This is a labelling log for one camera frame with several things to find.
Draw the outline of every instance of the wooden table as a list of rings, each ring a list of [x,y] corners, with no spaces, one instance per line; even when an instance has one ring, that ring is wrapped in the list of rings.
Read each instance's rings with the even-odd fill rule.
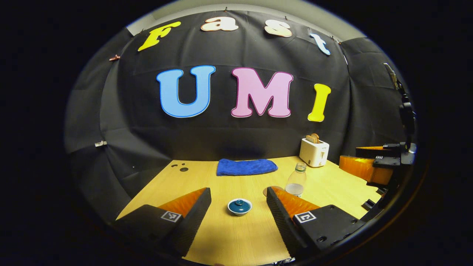
[[[298,156],[269,160],[278,166],[277,171],[227,177],[217,176],[218,161],[174,160],[128,203],[117,219],[144,204],[157,207],[210,187],[212,203],[184,259],[208,265],[255,266],[289,258],[263,190],[268,186],[284,187],[296,163],[302,160]],[[361,205],[368,199],[376,202],[380,198],[375,187],[329,161],[319,168],[308,166],[306,173],[302,198],[320,207],[334,204],[359,219],[367,212]],[[244,216],[229,214],[227,204],[235,198],[251,201],[253,209]]]

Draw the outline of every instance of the letter u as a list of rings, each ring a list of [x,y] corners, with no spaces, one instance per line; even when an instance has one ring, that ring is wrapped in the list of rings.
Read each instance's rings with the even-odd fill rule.
[[[183,104],[179,101],[179,78],[184,72],[180,69],[164,71],[156,76],[159,81],[161,107],[163,111],[173,117],[185,118],[201,114],[210,103],[210,75],[215,72],[214,66],[196,66],[191,69],[191,74],[196,80],[195,101]]]

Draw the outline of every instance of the blue towel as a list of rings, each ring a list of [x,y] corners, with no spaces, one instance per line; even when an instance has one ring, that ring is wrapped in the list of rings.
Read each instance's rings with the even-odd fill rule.
[[[221,159],[217,166],[217,176],[249,176],[274,172],[278,169],[275,163],[267,159],[252,161],[232,161]]]

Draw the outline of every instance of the small bowl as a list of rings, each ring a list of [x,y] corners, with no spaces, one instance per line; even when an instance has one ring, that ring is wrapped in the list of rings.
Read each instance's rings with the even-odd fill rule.
[[[248,211],[244,212],[244,213],[237,213],[237,212],[234,212],[234,211],[230,210],[230,203],[232,203],[232,202],[234,202],[234,201],[237,201],[237,200],[242,200],[242,201],[248,203],[248,204],[250,205],[250,209],[249,209]],[[243,216],[243,215],[247,214],[249,211],[251,211],[251,209],[253,209],[253,204],[251,204],[251,201],[245,200],[245,199],[232,199],[232,200],[227,204],[227,209],[228,209],[231,213],[233,213],[234,215]]]

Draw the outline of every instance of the plastic bottle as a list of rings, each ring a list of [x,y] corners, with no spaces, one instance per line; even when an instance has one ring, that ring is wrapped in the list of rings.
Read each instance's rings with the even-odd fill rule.
[[[303,162],[298,162],[296,164],[296,169],[289,176],[285,190],[288,193],[293,194],[294,196],[301,197],[302,192],[304,192],[304,186],[306,185],[306,181],[306,164]]]

